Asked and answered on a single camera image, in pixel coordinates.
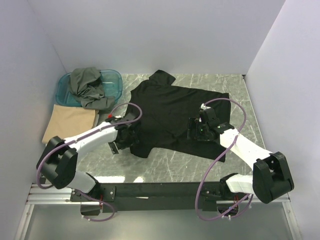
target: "white panel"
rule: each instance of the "white panel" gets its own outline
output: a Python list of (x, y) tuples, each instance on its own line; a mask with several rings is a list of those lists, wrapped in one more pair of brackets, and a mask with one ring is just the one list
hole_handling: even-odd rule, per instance
[(320, 1), (287, 0), (246, 76), (267, 149), (288, 160), (306, 240), (320, 236), (319, 9)]
[(270, 151), (259, 147), (242, 134), (239, 134), (237, 129), (228, 129), (220, 135), (221, 146), (225, 148), (230, 147), (237, 135), (238, 138), (236, 139), (235, 145), (233, 145), (230, 150), (248, 164), (252, 170), (258, 159), (263, 160), (270, 157)]
[(77, 140), (80, 137), (83, 137), (89, 133), (92, 133), (92, 132), (94, 132), (98, 129), (101, 129), (105, 126), (108, 126), (108, 125), (110, 125), (110, 123), (104, 121), (101, 124), (99, 124), (98, 126), (92, 128), (88, 131), (85, 131), (83, 133), (80, 133), (79, 135), (65, 138), (66, 143), (71, 142), (72, 140), (77, 141), (76, 143), (70, 144), (70, 148), (76, 149), (76, 151), (78, 153), (78, 157), (77, 157), (78, 161), (80, 161), (89, 152), (96, 149), (100, 145), (111, 143), (114, 140), (116, 140), (117, 135), (118, 135), (118, 130), (116, 130), (114, 127), (109, 127), (104, 130), (101, 130), (91, 136), (86, 137), (83, 140), (80, 140), (80, 141)]
[(284, 0), (29, 0), (68, 72), (246, 74)]
[(65, 70), (27, 1), (1, 1), (0, 33), (0, 239), (11, 240)]
[(84, 193), (90, 192), (96, 185), (95, 180), (82, 171), (76, 171), (74, 178), (68, 184), (68, 188), (77, 189)]
[(232, 193), (255, 194), (252, 175), (234, 175), (226, 181)]

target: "gray marble table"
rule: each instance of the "gray marble table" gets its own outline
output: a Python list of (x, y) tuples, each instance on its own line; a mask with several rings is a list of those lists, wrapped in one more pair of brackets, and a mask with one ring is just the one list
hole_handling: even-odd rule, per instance
[[(149, 74), (124, 74), (123, 94), (119, 104), (127, 103), (131, 98), (131, 90), (148, 79)], [(246, 110), (247, 121), (242, 134), (264, 147), (254, 110), (249, 98), (245, 81), (240, 74), (175, 74), (173, 85), (187, 88), (205, 89), (221, 93), (229, 93), (230, 98), (239, 102)], [(124, 115), (126, 106), (116, 114)], [(101, 115), (102, 122), (107, 115)], [(230, 123), (238, 128), (243, 121), (242, 111), (231, 104)], [(153, 148), (148, 158), (139, 158), (129, 149), (112, 155), (109, 145), (103, 144), (89, 152), (78, 162), (79, 171), (88, 172), (95, 177), (106, 177), (106, 182), (196, 182), (200, 181), (212, 160), (163, 148)], [(218, 162), (210, 171), (207, 181), (218, 181), (231, 174), (252, 174), (251, 169), (232, 152), (227, 153), (225, 163)]]

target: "teal plastic basket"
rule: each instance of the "teal plastic basket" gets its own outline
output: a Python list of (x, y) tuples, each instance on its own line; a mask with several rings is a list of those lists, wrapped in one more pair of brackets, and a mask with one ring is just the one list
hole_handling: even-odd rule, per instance
[[(122, 77), (120, 73), (115, 70), (101, 70), (100, 73), (105, 96), (114, 96), (115, 103), (117, 103), (123, 91)], [(81, 107), (81, 103), (77, 102), (73, 95), (68, 91), (70, 74), (71, 72), (60, 78), (58, 82), (58, 89), (55, 94), (55, 100), (56, 103), (61, 106)]]

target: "folded tan cloth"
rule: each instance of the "folded tan cloth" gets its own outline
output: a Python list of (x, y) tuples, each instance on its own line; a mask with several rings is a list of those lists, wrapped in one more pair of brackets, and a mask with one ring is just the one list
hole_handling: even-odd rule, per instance
[(64, 139), (92, 129), (96, 123), (97, 112), (82, 107), (54, 105), (42, 142), (47, 144), (55, 136)]

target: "purple cable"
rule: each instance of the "purple cable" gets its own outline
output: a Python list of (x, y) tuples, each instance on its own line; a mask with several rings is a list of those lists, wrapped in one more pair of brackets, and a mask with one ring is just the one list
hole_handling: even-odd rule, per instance
[[(239, 106), (239, 108), (241, 108), (242, 112), (243, 112), (243, 116), (244, 116), (244, 120), (243, 120), (243, 123), (241, 124), (241, 126), (239, 127), (238, 129), (238, 132), (240, 132), (245, 124), (246, 124), (246, 121), (247, 121), (247, 114), (246, 114), (246, 111), (245, 109), (240, 105), (240, 103), (232, 100), (232, 99), (229, 99), (229, 98), (224, 98), (224, 97), (221, 97), (221, 98), (216, 98), (216, 99), (212, 99), (210, 101), (207, 101), (204, 105), (206, 106), (207, 104), (209, 103), (212, 103), (212, 102), (215, 102), (215, 101), (219, 101), (219, 100), (226, 100), (226, 101), (230, 101), (234, 104), (236, 104), (237, 106)], [(210, 170), (213, 168), (213, 166), (228, 152), (230, 151), (230, 149), (236, 144), (237, 142), (237, 139), (238, 139), (238, 135), (235, 136), (233, 142), (231, 143), (231, 145), (226, 149), (224, 150), (214, 161), (213, 163), (211, 163), (211, 165), (208, 167), (208, 169), (205, 171), (205, 174), (203, 175), (203, 178), (199, 184), (199, 187), (198, 187), (198, 190), (196, 192), (196, 196), (195, 196), (195, 203), (194, 203), (194, 208), (195, 208), (195, 212), (196, 214), (198, 215), (198, 217), (203, 220), (203, 221), (214, 221), (214, 220), (217, 220), (223, 216), (225, 216), (227, 213), (229, 213), (232, 209), (234, 209), (236, 206), (238, 206), (240, 203), (242, 203), (247, 197), (249, 197), (250, 194), (246, 194), (243, 198), (241, 198), (238, 202), (236, 202), (233, 206), (231, 206), (228, 210), (224, 211), (223, 213), (219, 214), (218, 216), (215, 216), (215, 217), (212, 217), (212, 218), (205, 218), (203, 217), (201, 214), (200, 214), (200, 211), (199, 211), (199, 206), (198, 206), (198, 203), (199, 203), (199, 197), (200, 197), (200, 192), (201, 192), (201, 189), (205, 183), (205, 180), (210, 172)], [(251, 201), (253, 199), (253, 195), (251, 196), (247, 206), (244, 208), (243, 211), (241, 211), (239, 214), (235, 215), (235, 216), (232, 216), (232, 218), (235, 218), (235, 217), (238, 217), (240, 216), (244, 211), (246, 211), (249, 207), (249, 205), (251, 204)]]
[[(53, 186), (52, 184), (51, 184), (51, 185), (48, 185), (48, 186), (43, 186), (43, 185), (40, 183), (41, 169), (42, 169), (42, 167), (44, 166), (45, 162), (50, 158), (50, 156), (51, 156), (52, 154), (54, 154), (55, 152), (57, 152), (58, 150), (66, 147), (66, 146), (69, 146), (69, 145), (71, 145), (71, 144), (74, 144), (76, 141), (81, 141), (81, 140), (83, 140), (83, 139), (85, 139), (85, 138), (87, 138), (87, 137), (90, 137), (90, 136), (92, 136), (92, 135), (100, 132), (101, 130), (108, 129), (108, 128), (112, 128), (112, 127), (115, 127), (115, 126), (117, 126), (117, 125), (131, 124), (131, 123), (134, 123), (134, 122), (138, 121), (138, 120), (142, 117), (142, 109), (141, 109), (138, 105), (136, 105), (136, 104), (134, 104), (134, 103), (131, 103), (131, 102), (123, 103), (123, 104), (120, 104), (120, 105), (116, 106), (116, 107), (111, 111), (110, 114), (112, 114), (117, 108), (119, 108), (120, 106), (123, 106), (123, 105), (132, 105), (132, 106), (136, 107), (136, 108), (139, 110), (139, 112), (140, 112), (139, 116), (138, 116), (136, 119), (133, 119), (133, 120), (123, 121), (123, 122), (117, 122), (117, 123), (113, 123), (113, 124), (110, 124), (110, 125), (103, 126), (103, 127), (101, 127), (101, 128), (98, 128), (98, 129), (96, 129), (96, 130), (88, 133), (88, 134), (85, 134), (85, 135), (79, 137), (79, 138), (76, 139), (76, 140), (72, 140), (72, 141), (66, 142), (66, 143), (64, 143), (64, 144), (62, 144), (62, 145), (60, 145), (60, 146), (52, 149), (52, 150), (42, 159), (42, 161), (40, 162), (40, 164), (39, 164), (39, 166), (38, 166), (38, 169), (36, 170), (35, 181), (36, 181), (36, 184), (38, 185), (38, 187), (41, 188), (41, 189), (49, 189), (49, 188), (51, 188), (51, 187)], [(79, 193), (80, 193), (81, 195), (83, 195), (85, 198), (87, 198), (87, 199), (89, 199), (89, 200), (92, 200), (92, 201), (95, 201), (95, 202), (99, 202), (99, 203), (101, 203), (101, 204), (104, 204), (104, 205), (108, 206), (109, 208), (111, 208), (111, 210), (112, 210), (111, 216), (109, 216), (109, 217), (107, 217), (107, 218), (105, 218), (105, 219), (90, 219), (90, 218), (88, 218), (87, 216), (84, 216), (85, 219), (88, 219), (88, 220), (90, 220), (90, 221), (92, 221), (92, 222), (104, 222), (104, 221), (107, 221), (107, 220), (111, 219), (111, 218), (115, 215), (116, 210), (114, 209), (114, 207), (113, 207), (111, 204), (109, 204), (109, 203), (107, 203), (107, 202), (104, 202), (104, 201), (101, 201), (101, 200), (98, 200), (98, 199), (95, 199), (95, 198), (92, 198), (92, 197), (88, 196), (87, 194), (85, 194), (84, 192), (82, 192), (82, 191), (80, 191), (80, 190), (78, 190), (78, 191), (79, 191)]]

